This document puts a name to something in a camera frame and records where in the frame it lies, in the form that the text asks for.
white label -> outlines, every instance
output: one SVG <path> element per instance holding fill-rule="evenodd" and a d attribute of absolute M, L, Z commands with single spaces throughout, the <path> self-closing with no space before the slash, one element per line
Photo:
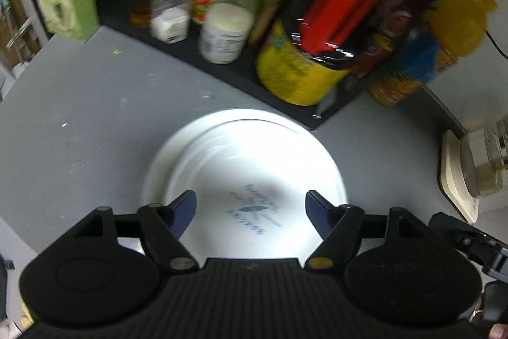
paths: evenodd
<path fill-rule="evenodd" d="M 152 36 L 167 44 L 174 44 L 187 38 L 189 13 L 180 7 L 165 10 L 151 21 Z"/>
<path fill-rule="evenodd" d="M 215 64 L 228 64 L 239 57 L 251 26 L 240 32 L 217 28 L 205 21 L 201 31 L 199 49 L 201 54 Z"/>

gray table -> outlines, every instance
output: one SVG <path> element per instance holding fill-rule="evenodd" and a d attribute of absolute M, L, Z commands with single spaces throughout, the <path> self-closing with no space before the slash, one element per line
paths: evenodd
<path fill-rule="evenodd" d="M 85 44 L 54 36 L 0 105 L 0 216 L 36 252 L 100 205 L 139 206 L 157 150 L 190 121 L 269 106 L 107 28 Z M 367 94 L 315 131 L 349 200 L 456 215 L 438 186 L 438 127 Z"/>

clear glass jar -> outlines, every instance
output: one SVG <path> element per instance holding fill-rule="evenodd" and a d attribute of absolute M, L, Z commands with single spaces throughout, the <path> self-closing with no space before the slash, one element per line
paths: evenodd
<path fill-rule="evenodd" d="M 167 44 L 187 38 L 191 0 L 152 0 L 151 33 Z"/>
<path fill-rule="evenodd" d="M 261 0 L 215 0 L 205 16 L 199 50 L 214 64 L 228 64 L 243 49 Z"/>
<path fill-rule="evenodd" d="M 460 140 L 462 174 L 473 197 L 508 186 L 508 115 L 495 126 L 469 132 Z"/>

jar with yellow label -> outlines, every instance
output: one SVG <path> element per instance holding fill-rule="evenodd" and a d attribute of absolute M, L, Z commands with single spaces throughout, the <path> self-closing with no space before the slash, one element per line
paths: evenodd
<path fill-rule="evenodd" d="M 256 71 L 261 83 L 283 101 L 309 106 L 318 103 L 346 77 L 366 37 L 365 26 L 356 28 L 340 49 L 316 56 L 300 48 L 298 16 L 305 0 L 296 0 L 282 19 L 275 21 L 261 53 Z"/>

yellow cap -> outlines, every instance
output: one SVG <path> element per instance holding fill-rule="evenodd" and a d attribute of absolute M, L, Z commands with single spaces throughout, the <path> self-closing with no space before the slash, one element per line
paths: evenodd
<path fill-rule="evenodd" d="M 485 12 L 495 12 L 498 8 L 496 0 L 479 0 Z"/>

